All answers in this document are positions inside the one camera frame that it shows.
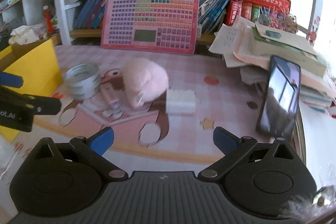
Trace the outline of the small pink stapler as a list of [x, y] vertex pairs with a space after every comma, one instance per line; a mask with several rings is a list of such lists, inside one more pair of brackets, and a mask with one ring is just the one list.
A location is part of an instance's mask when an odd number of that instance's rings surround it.
[[111, 83], [104, 83], [100, 86], [100, 93], [104, 98], [105, 102], [112, 110], [113, 114], [120, 114], [120, 98], [118, 97], [116, 91], [114, 90]]

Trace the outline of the stack of papers and books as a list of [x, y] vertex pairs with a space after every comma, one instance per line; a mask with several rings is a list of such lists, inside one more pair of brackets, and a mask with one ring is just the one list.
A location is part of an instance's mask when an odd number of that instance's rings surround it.
[[267, 70], [271, 56], [279, 56], [301, 68], [300, 100], [312, 109], [335, 116], [335, 82], [327, 74], [327, 62], [302, 37], [276, 30], [291, 44], [266, 36], [271, 30], [239, 16], [232, 26], [223, 24], [209, 51], [221, 55], [229, 68], [253, 65]]

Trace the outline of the black smartphone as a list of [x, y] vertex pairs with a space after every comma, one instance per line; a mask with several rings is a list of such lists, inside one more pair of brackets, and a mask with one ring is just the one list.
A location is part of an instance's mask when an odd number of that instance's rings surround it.
[[256, 130], [291, 141], [299, 104], [301, 68], [279, 56], [270, 58], [269, 76]]

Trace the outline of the white tissue pack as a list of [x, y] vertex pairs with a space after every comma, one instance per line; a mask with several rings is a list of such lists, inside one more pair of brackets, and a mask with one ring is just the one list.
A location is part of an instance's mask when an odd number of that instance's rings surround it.
[[39, 36], [35, 31], [35, 28], [30, 26], [20, 26], [12, 30], [9, 38], [9, 45], [26, 45], [38, 40]]

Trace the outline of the yellow cardboard box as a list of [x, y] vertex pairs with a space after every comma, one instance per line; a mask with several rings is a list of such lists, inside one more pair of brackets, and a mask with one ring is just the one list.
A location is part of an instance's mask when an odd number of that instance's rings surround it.
[[[52, 40], [39, 44], [18, 58], [13, 51], [2, 51], [1, 72], [22, 77], [21, 88], [4, 86], [20, 94], [51, 97], [63, 82]], [[7, 141], [13, 141], [19, 132], [1, 126], [1, 137]]]

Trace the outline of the pink cartoon desk mat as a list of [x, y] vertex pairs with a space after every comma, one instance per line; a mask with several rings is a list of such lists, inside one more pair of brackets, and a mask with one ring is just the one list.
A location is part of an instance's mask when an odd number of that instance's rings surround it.
[[[95, 63], [103, 82], [111, 83], [120, 98], [120, 114], [113, 114], [104, 98], [76, 101], [62, 84], [51, 94], [62, 107], [56, 115], [38, 115], [32, 132], [19, 132], [13, 141], [1, 137], [1, 176], [9, 177], [37, 141], [91, 136], [110, 126], [114, 131], [112, 150], [161, 161], [211, 164], [222, 156], [213, 143], [213, 130], [221, 126], [237, 136], [251, 136], [271, 143], [255, 126], [262, 102], [253, 86], [241, 81], [238, 69], [224, 60], [193, 55], [104, 50], [97, 46], [54, 46], [61, 74], [83, 63]], [[172, 89], [192, 90], [196, 109], [190, 115], [166, 113], [165, 97], [134, 109], [129, 106], [120, 71], [131, 58], [143, 57], [159, 63], [169, 75]]]

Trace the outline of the red toy bottle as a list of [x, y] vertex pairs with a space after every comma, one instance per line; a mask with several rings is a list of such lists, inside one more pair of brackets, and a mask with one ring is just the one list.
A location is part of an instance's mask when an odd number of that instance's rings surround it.
[[51, 11], [47, 5], [43, 6], [43, 11], [44, 11], [45, 19], [46, 19], [47, 32], [49, 35], [52, 35], [55, 32], [55, 30], [52, 25]]

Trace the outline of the white eraser block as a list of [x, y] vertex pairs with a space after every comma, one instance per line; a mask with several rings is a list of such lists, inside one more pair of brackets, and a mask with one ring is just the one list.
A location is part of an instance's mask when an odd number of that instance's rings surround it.
[[166, 113], [190, 115], [196, 109], [196, 96], [192, 90], [169, 89], [166, 92]]

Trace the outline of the pink learning keyboard tablet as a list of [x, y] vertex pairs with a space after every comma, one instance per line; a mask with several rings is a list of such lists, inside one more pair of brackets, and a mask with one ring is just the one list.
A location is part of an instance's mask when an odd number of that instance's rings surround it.
[[106, 0], [101, 47], [193, 55], [199, 0]]

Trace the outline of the pink plush pig toy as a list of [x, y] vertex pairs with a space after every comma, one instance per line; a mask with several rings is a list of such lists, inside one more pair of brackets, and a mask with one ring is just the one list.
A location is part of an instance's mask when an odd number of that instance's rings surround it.
[[157, 99], [169, 88], [166, 70], [146, 58], [129, 60], [121, 73], [127, 99], [133, 108]]

